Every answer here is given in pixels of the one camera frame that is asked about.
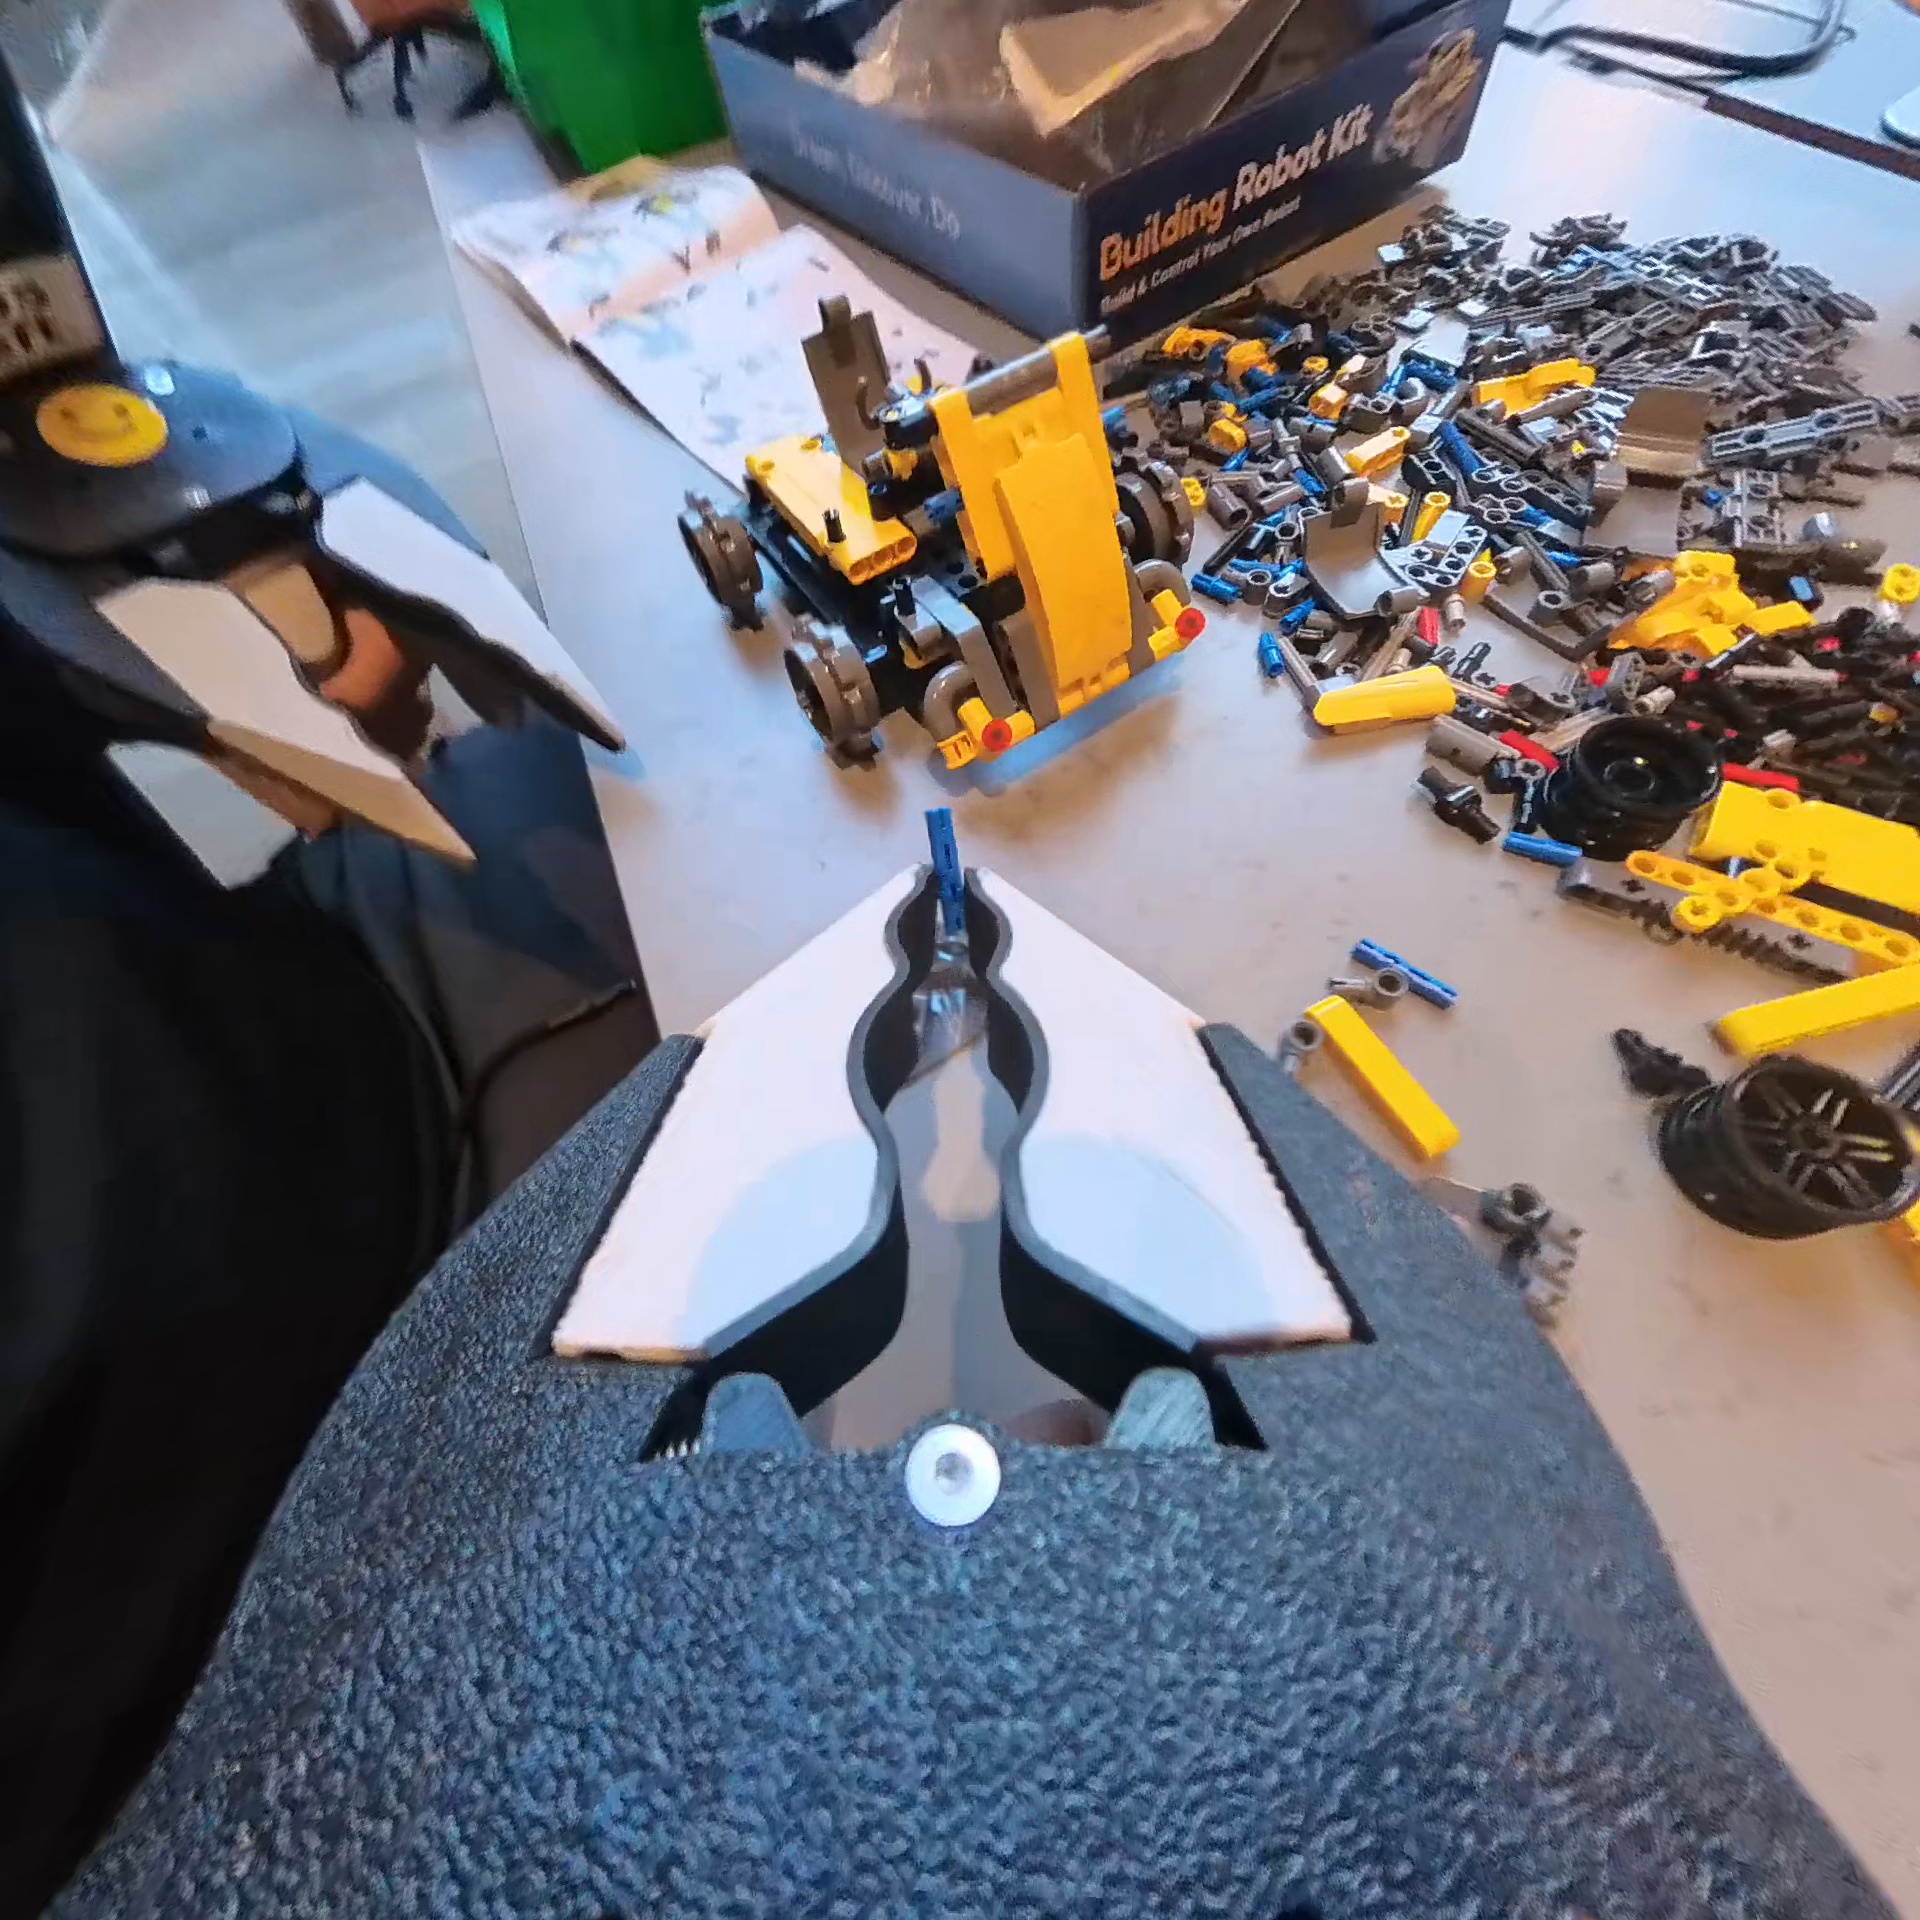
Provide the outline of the person's left hand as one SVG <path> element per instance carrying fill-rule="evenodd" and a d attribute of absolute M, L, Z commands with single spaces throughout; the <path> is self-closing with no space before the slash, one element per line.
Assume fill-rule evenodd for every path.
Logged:
<path fill-rule="evenodd" d="M 434 727 L 428 663 L 413 661 L 395 636 L 360 607 L 339 616 L 342 658 L 320 680 L 320 696 L 348 710 L 386 754 L 413 762 Z"/>

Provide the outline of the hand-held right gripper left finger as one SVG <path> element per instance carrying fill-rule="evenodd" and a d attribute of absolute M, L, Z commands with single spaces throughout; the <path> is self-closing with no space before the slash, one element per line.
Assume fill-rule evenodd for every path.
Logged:
<path fill-rule="evenodd" d="M 559 1309 L 555 1355 L 830 1397 L 887 1349 L 908 1240 L 885 1114 L 922 1056 L 931 962 L 932 874 L 917 866 L 699 1028 Z"/>

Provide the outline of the dark blue cardboard box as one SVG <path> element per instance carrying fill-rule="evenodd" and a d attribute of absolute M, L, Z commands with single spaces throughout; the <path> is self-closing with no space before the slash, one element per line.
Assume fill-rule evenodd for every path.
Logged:
<path fill-rule="evenodd" d="M 802 64 L 851 55 L 880 4 L 710 11 L 706 47 L 759 181 L 1034 333 L 1127 342 L 1370 224 L 1464 152 L 1509 4 L 1392 4 L 1387 30 L 1162 158 L 1067 186 Z"/>

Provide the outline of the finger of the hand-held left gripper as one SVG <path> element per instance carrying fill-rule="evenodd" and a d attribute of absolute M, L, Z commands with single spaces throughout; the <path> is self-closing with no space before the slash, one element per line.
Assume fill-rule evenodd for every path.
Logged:
<path fill-rule="evenodd" d="M 605 751 L 627 735 L 507 574 L 367 478 L 320 501 L 316 548 L 348 607 L 376 616 L 496 730 L 544 714 Z"/>
<path fill-rule="evenodd" d="M 250 789 L 292 797 L 295 824 L 348 814 L 404 843 L 470 866 L 472 851 L 349 714 L 325 701 L 251 606 L 221 582 L 143 580 L 98 613 L 203 710 L 208 757 Z"/>

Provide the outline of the grey curved fender piece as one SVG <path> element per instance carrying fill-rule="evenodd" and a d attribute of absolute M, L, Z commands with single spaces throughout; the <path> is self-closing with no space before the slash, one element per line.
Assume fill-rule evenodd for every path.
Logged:
<path fill-rule="evenodd" d="M 1395 541 L 1387 495 L 1303 517 L 1301 558 L 1311 600 L 1342 624 L 1395 616 L 1458 592 L 1487 541 L 1464 512 L 1443 509 L 1429 535 Z"/>

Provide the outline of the pile of toy brick pieces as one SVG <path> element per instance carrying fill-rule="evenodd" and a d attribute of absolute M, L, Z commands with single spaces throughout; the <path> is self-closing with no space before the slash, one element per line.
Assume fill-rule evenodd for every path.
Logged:
<path fill-rule="evenodd" d="M 1219 530 L 1188 587 L 1255 622 L 1309 731 L 1334 735 L 1311 719 L 1326 687 L 1439 664 L 1456 709 L 1379 731 L 1420 727 L 1421 767 L 1476 784 L 1503 827 L 1486 848 L 1654 943 L 1722 951 L 1622 862 L 1552 840 L 1543 782 L 1598 723 L 1662 716 L 1715 746 L 1722 782 L 1915 829 L 1915 563 L 1832 517 L 1915 479 L 1915 395 L 1861 387 L 1876 311 L 1757 236 L 1635 240 L 1592 212 L 1506 240 L 1437 207 L 1364 272 L 1204 307 L 1111 372 L 1109 437 L 1181 475 L 1191 530 Z M 1367 495 L 1400 517 L 1395 541 L 1443 509 L 1486 528 L 1458 592 L 1354 624 L 1311 600 L 1303 518 Z M 1842 981 L 1722 952 L 1797 992 Z M 1826 1064 L 1808 1048 L 1870 1026 L 1773 1053 Z M 1652 1133 L 1773 1056 L 1712 1075 L 1635 1028 L 1614 1053 Z M 1915 1046 L 1863 1084 L 1915 1147 Z"/>

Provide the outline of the yellow holed panel piece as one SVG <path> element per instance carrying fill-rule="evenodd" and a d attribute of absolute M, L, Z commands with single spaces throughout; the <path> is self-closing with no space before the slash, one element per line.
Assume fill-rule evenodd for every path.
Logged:
<path fill-rule="evenodd" d="M 1687 851 L 1699 862 L 1786 862 L 1803 879 L 1918 915 L 1918 829 L 1783 787 L 1722 782 Z"/>

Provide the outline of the long yellow beam piece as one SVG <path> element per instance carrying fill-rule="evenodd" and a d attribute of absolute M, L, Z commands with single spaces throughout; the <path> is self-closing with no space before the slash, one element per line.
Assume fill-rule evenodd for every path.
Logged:
<path fill-rule="evenodd" d="M 1712 1036 L 1723 1052 L 1751 1061 L 1915 1011 L 1918 964 L 1906 964 L 1735 1007 L 1712 1022 Z"/>

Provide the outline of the person's grey trouser leg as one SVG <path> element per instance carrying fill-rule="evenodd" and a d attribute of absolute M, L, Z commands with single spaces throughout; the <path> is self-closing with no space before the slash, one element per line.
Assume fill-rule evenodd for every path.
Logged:
<path fill-rule="evenodd" d="M 346 923 L 422 1032 L 466 1224 L 658 1043 L 582 742 L 528 710 L 438 740 L 422 791 L 469 866 L 360 823 L 276 869 Z"/>

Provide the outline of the green bin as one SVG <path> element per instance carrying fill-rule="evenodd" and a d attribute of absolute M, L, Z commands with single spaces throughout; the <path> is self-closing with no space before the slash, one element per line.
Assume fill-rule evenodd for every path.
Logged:
<path fill-rule="evenodd" d="M 706 3 L 470 3 L 522 117 L 588 173 L 727 132 Z"/>

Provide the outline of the yellow black toy brick vehicle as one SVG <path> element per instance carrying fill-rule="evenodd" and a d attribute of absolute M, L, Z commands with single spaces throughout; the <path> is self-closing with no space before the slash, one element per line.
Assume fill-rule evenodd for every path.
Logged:
<path fill-rule="evenodd" d="M 749 453 L 739 512 L 685 493 L 679 532 L 732 626 L 783 590 L 783 677 L 834 763 L 874 762 L 893 714 L 950 771 L 994 762 L 1202 634 L 1192 507 L 1111 443 L 1104 326 L 909 384 L 837 295 L 802 351 L 822 431 Z"/>

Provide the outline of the grey angled panel piece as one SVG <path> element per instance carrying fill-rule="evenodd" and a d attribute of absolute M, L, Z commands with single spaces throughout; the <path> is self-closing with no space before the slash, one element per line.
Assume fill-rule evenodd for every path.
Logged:
<path fill-rule="evenodd" d="M 1530 1184 L 1474 1189 L 1436 1174 L 1421 1189 L 1456 1222 L 1493 1235 L 1496 1268 L 1516 1284 L 1530 1316 L 1555 1328 L 1567 1302 L 1584 1229 Z"/>
<path fill-rule="evenodd" d="M 935 1075 L 952 1056 L 978 1045 L 988 1032 L 988 999 L 958 947 L 942 947 L 911 994 L 911 1062 L 906 1084 Z"/>

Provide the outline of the black wheeled chair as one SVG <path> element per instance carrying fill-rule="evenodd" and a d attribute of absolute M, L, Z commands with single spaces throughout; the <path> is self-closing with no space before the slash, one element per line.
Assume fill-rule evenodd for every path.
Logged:
<path fill-rule="evenodd" d="M 403 123 L 416 119 L 413 76 L 431 42 L 478 55 L 472 80 L 452 110 L 456 123 L 507 101 L 507 85 L 469 3 L 286 3 L 308 53 L 327 69 L 348 115 L 360 112 L 351 78 L 367 62 L 391 64 L 391 107 Z"/>

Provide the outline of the crumpled plastic bag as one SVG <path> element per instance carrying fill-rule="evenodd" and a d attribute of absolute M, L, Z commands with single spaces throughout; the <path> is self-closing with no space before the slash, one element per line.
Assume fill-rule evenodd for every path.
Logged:
<path fill-rule="evenodd" d="M 1028 173 L 1135 168 L 1359 47 L 1350 4 L 900 3 L 818 78 Z"/>

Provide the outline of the short yellow beam piece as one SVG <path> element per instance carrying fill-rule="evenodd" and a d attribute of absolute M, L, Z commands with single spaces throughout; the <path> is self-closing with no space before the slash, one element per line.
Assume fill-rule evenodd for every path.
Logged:
<path fill-rule="evenodd" d="M 1346 999 L 1323 997 L 1304 1007 L 1303 1020 L 1318 1030 L 1318 1052 L 1348 1075 L 1416 1158 L 1437 1160 L 1458 1146 L 1453 1117 Z"/>

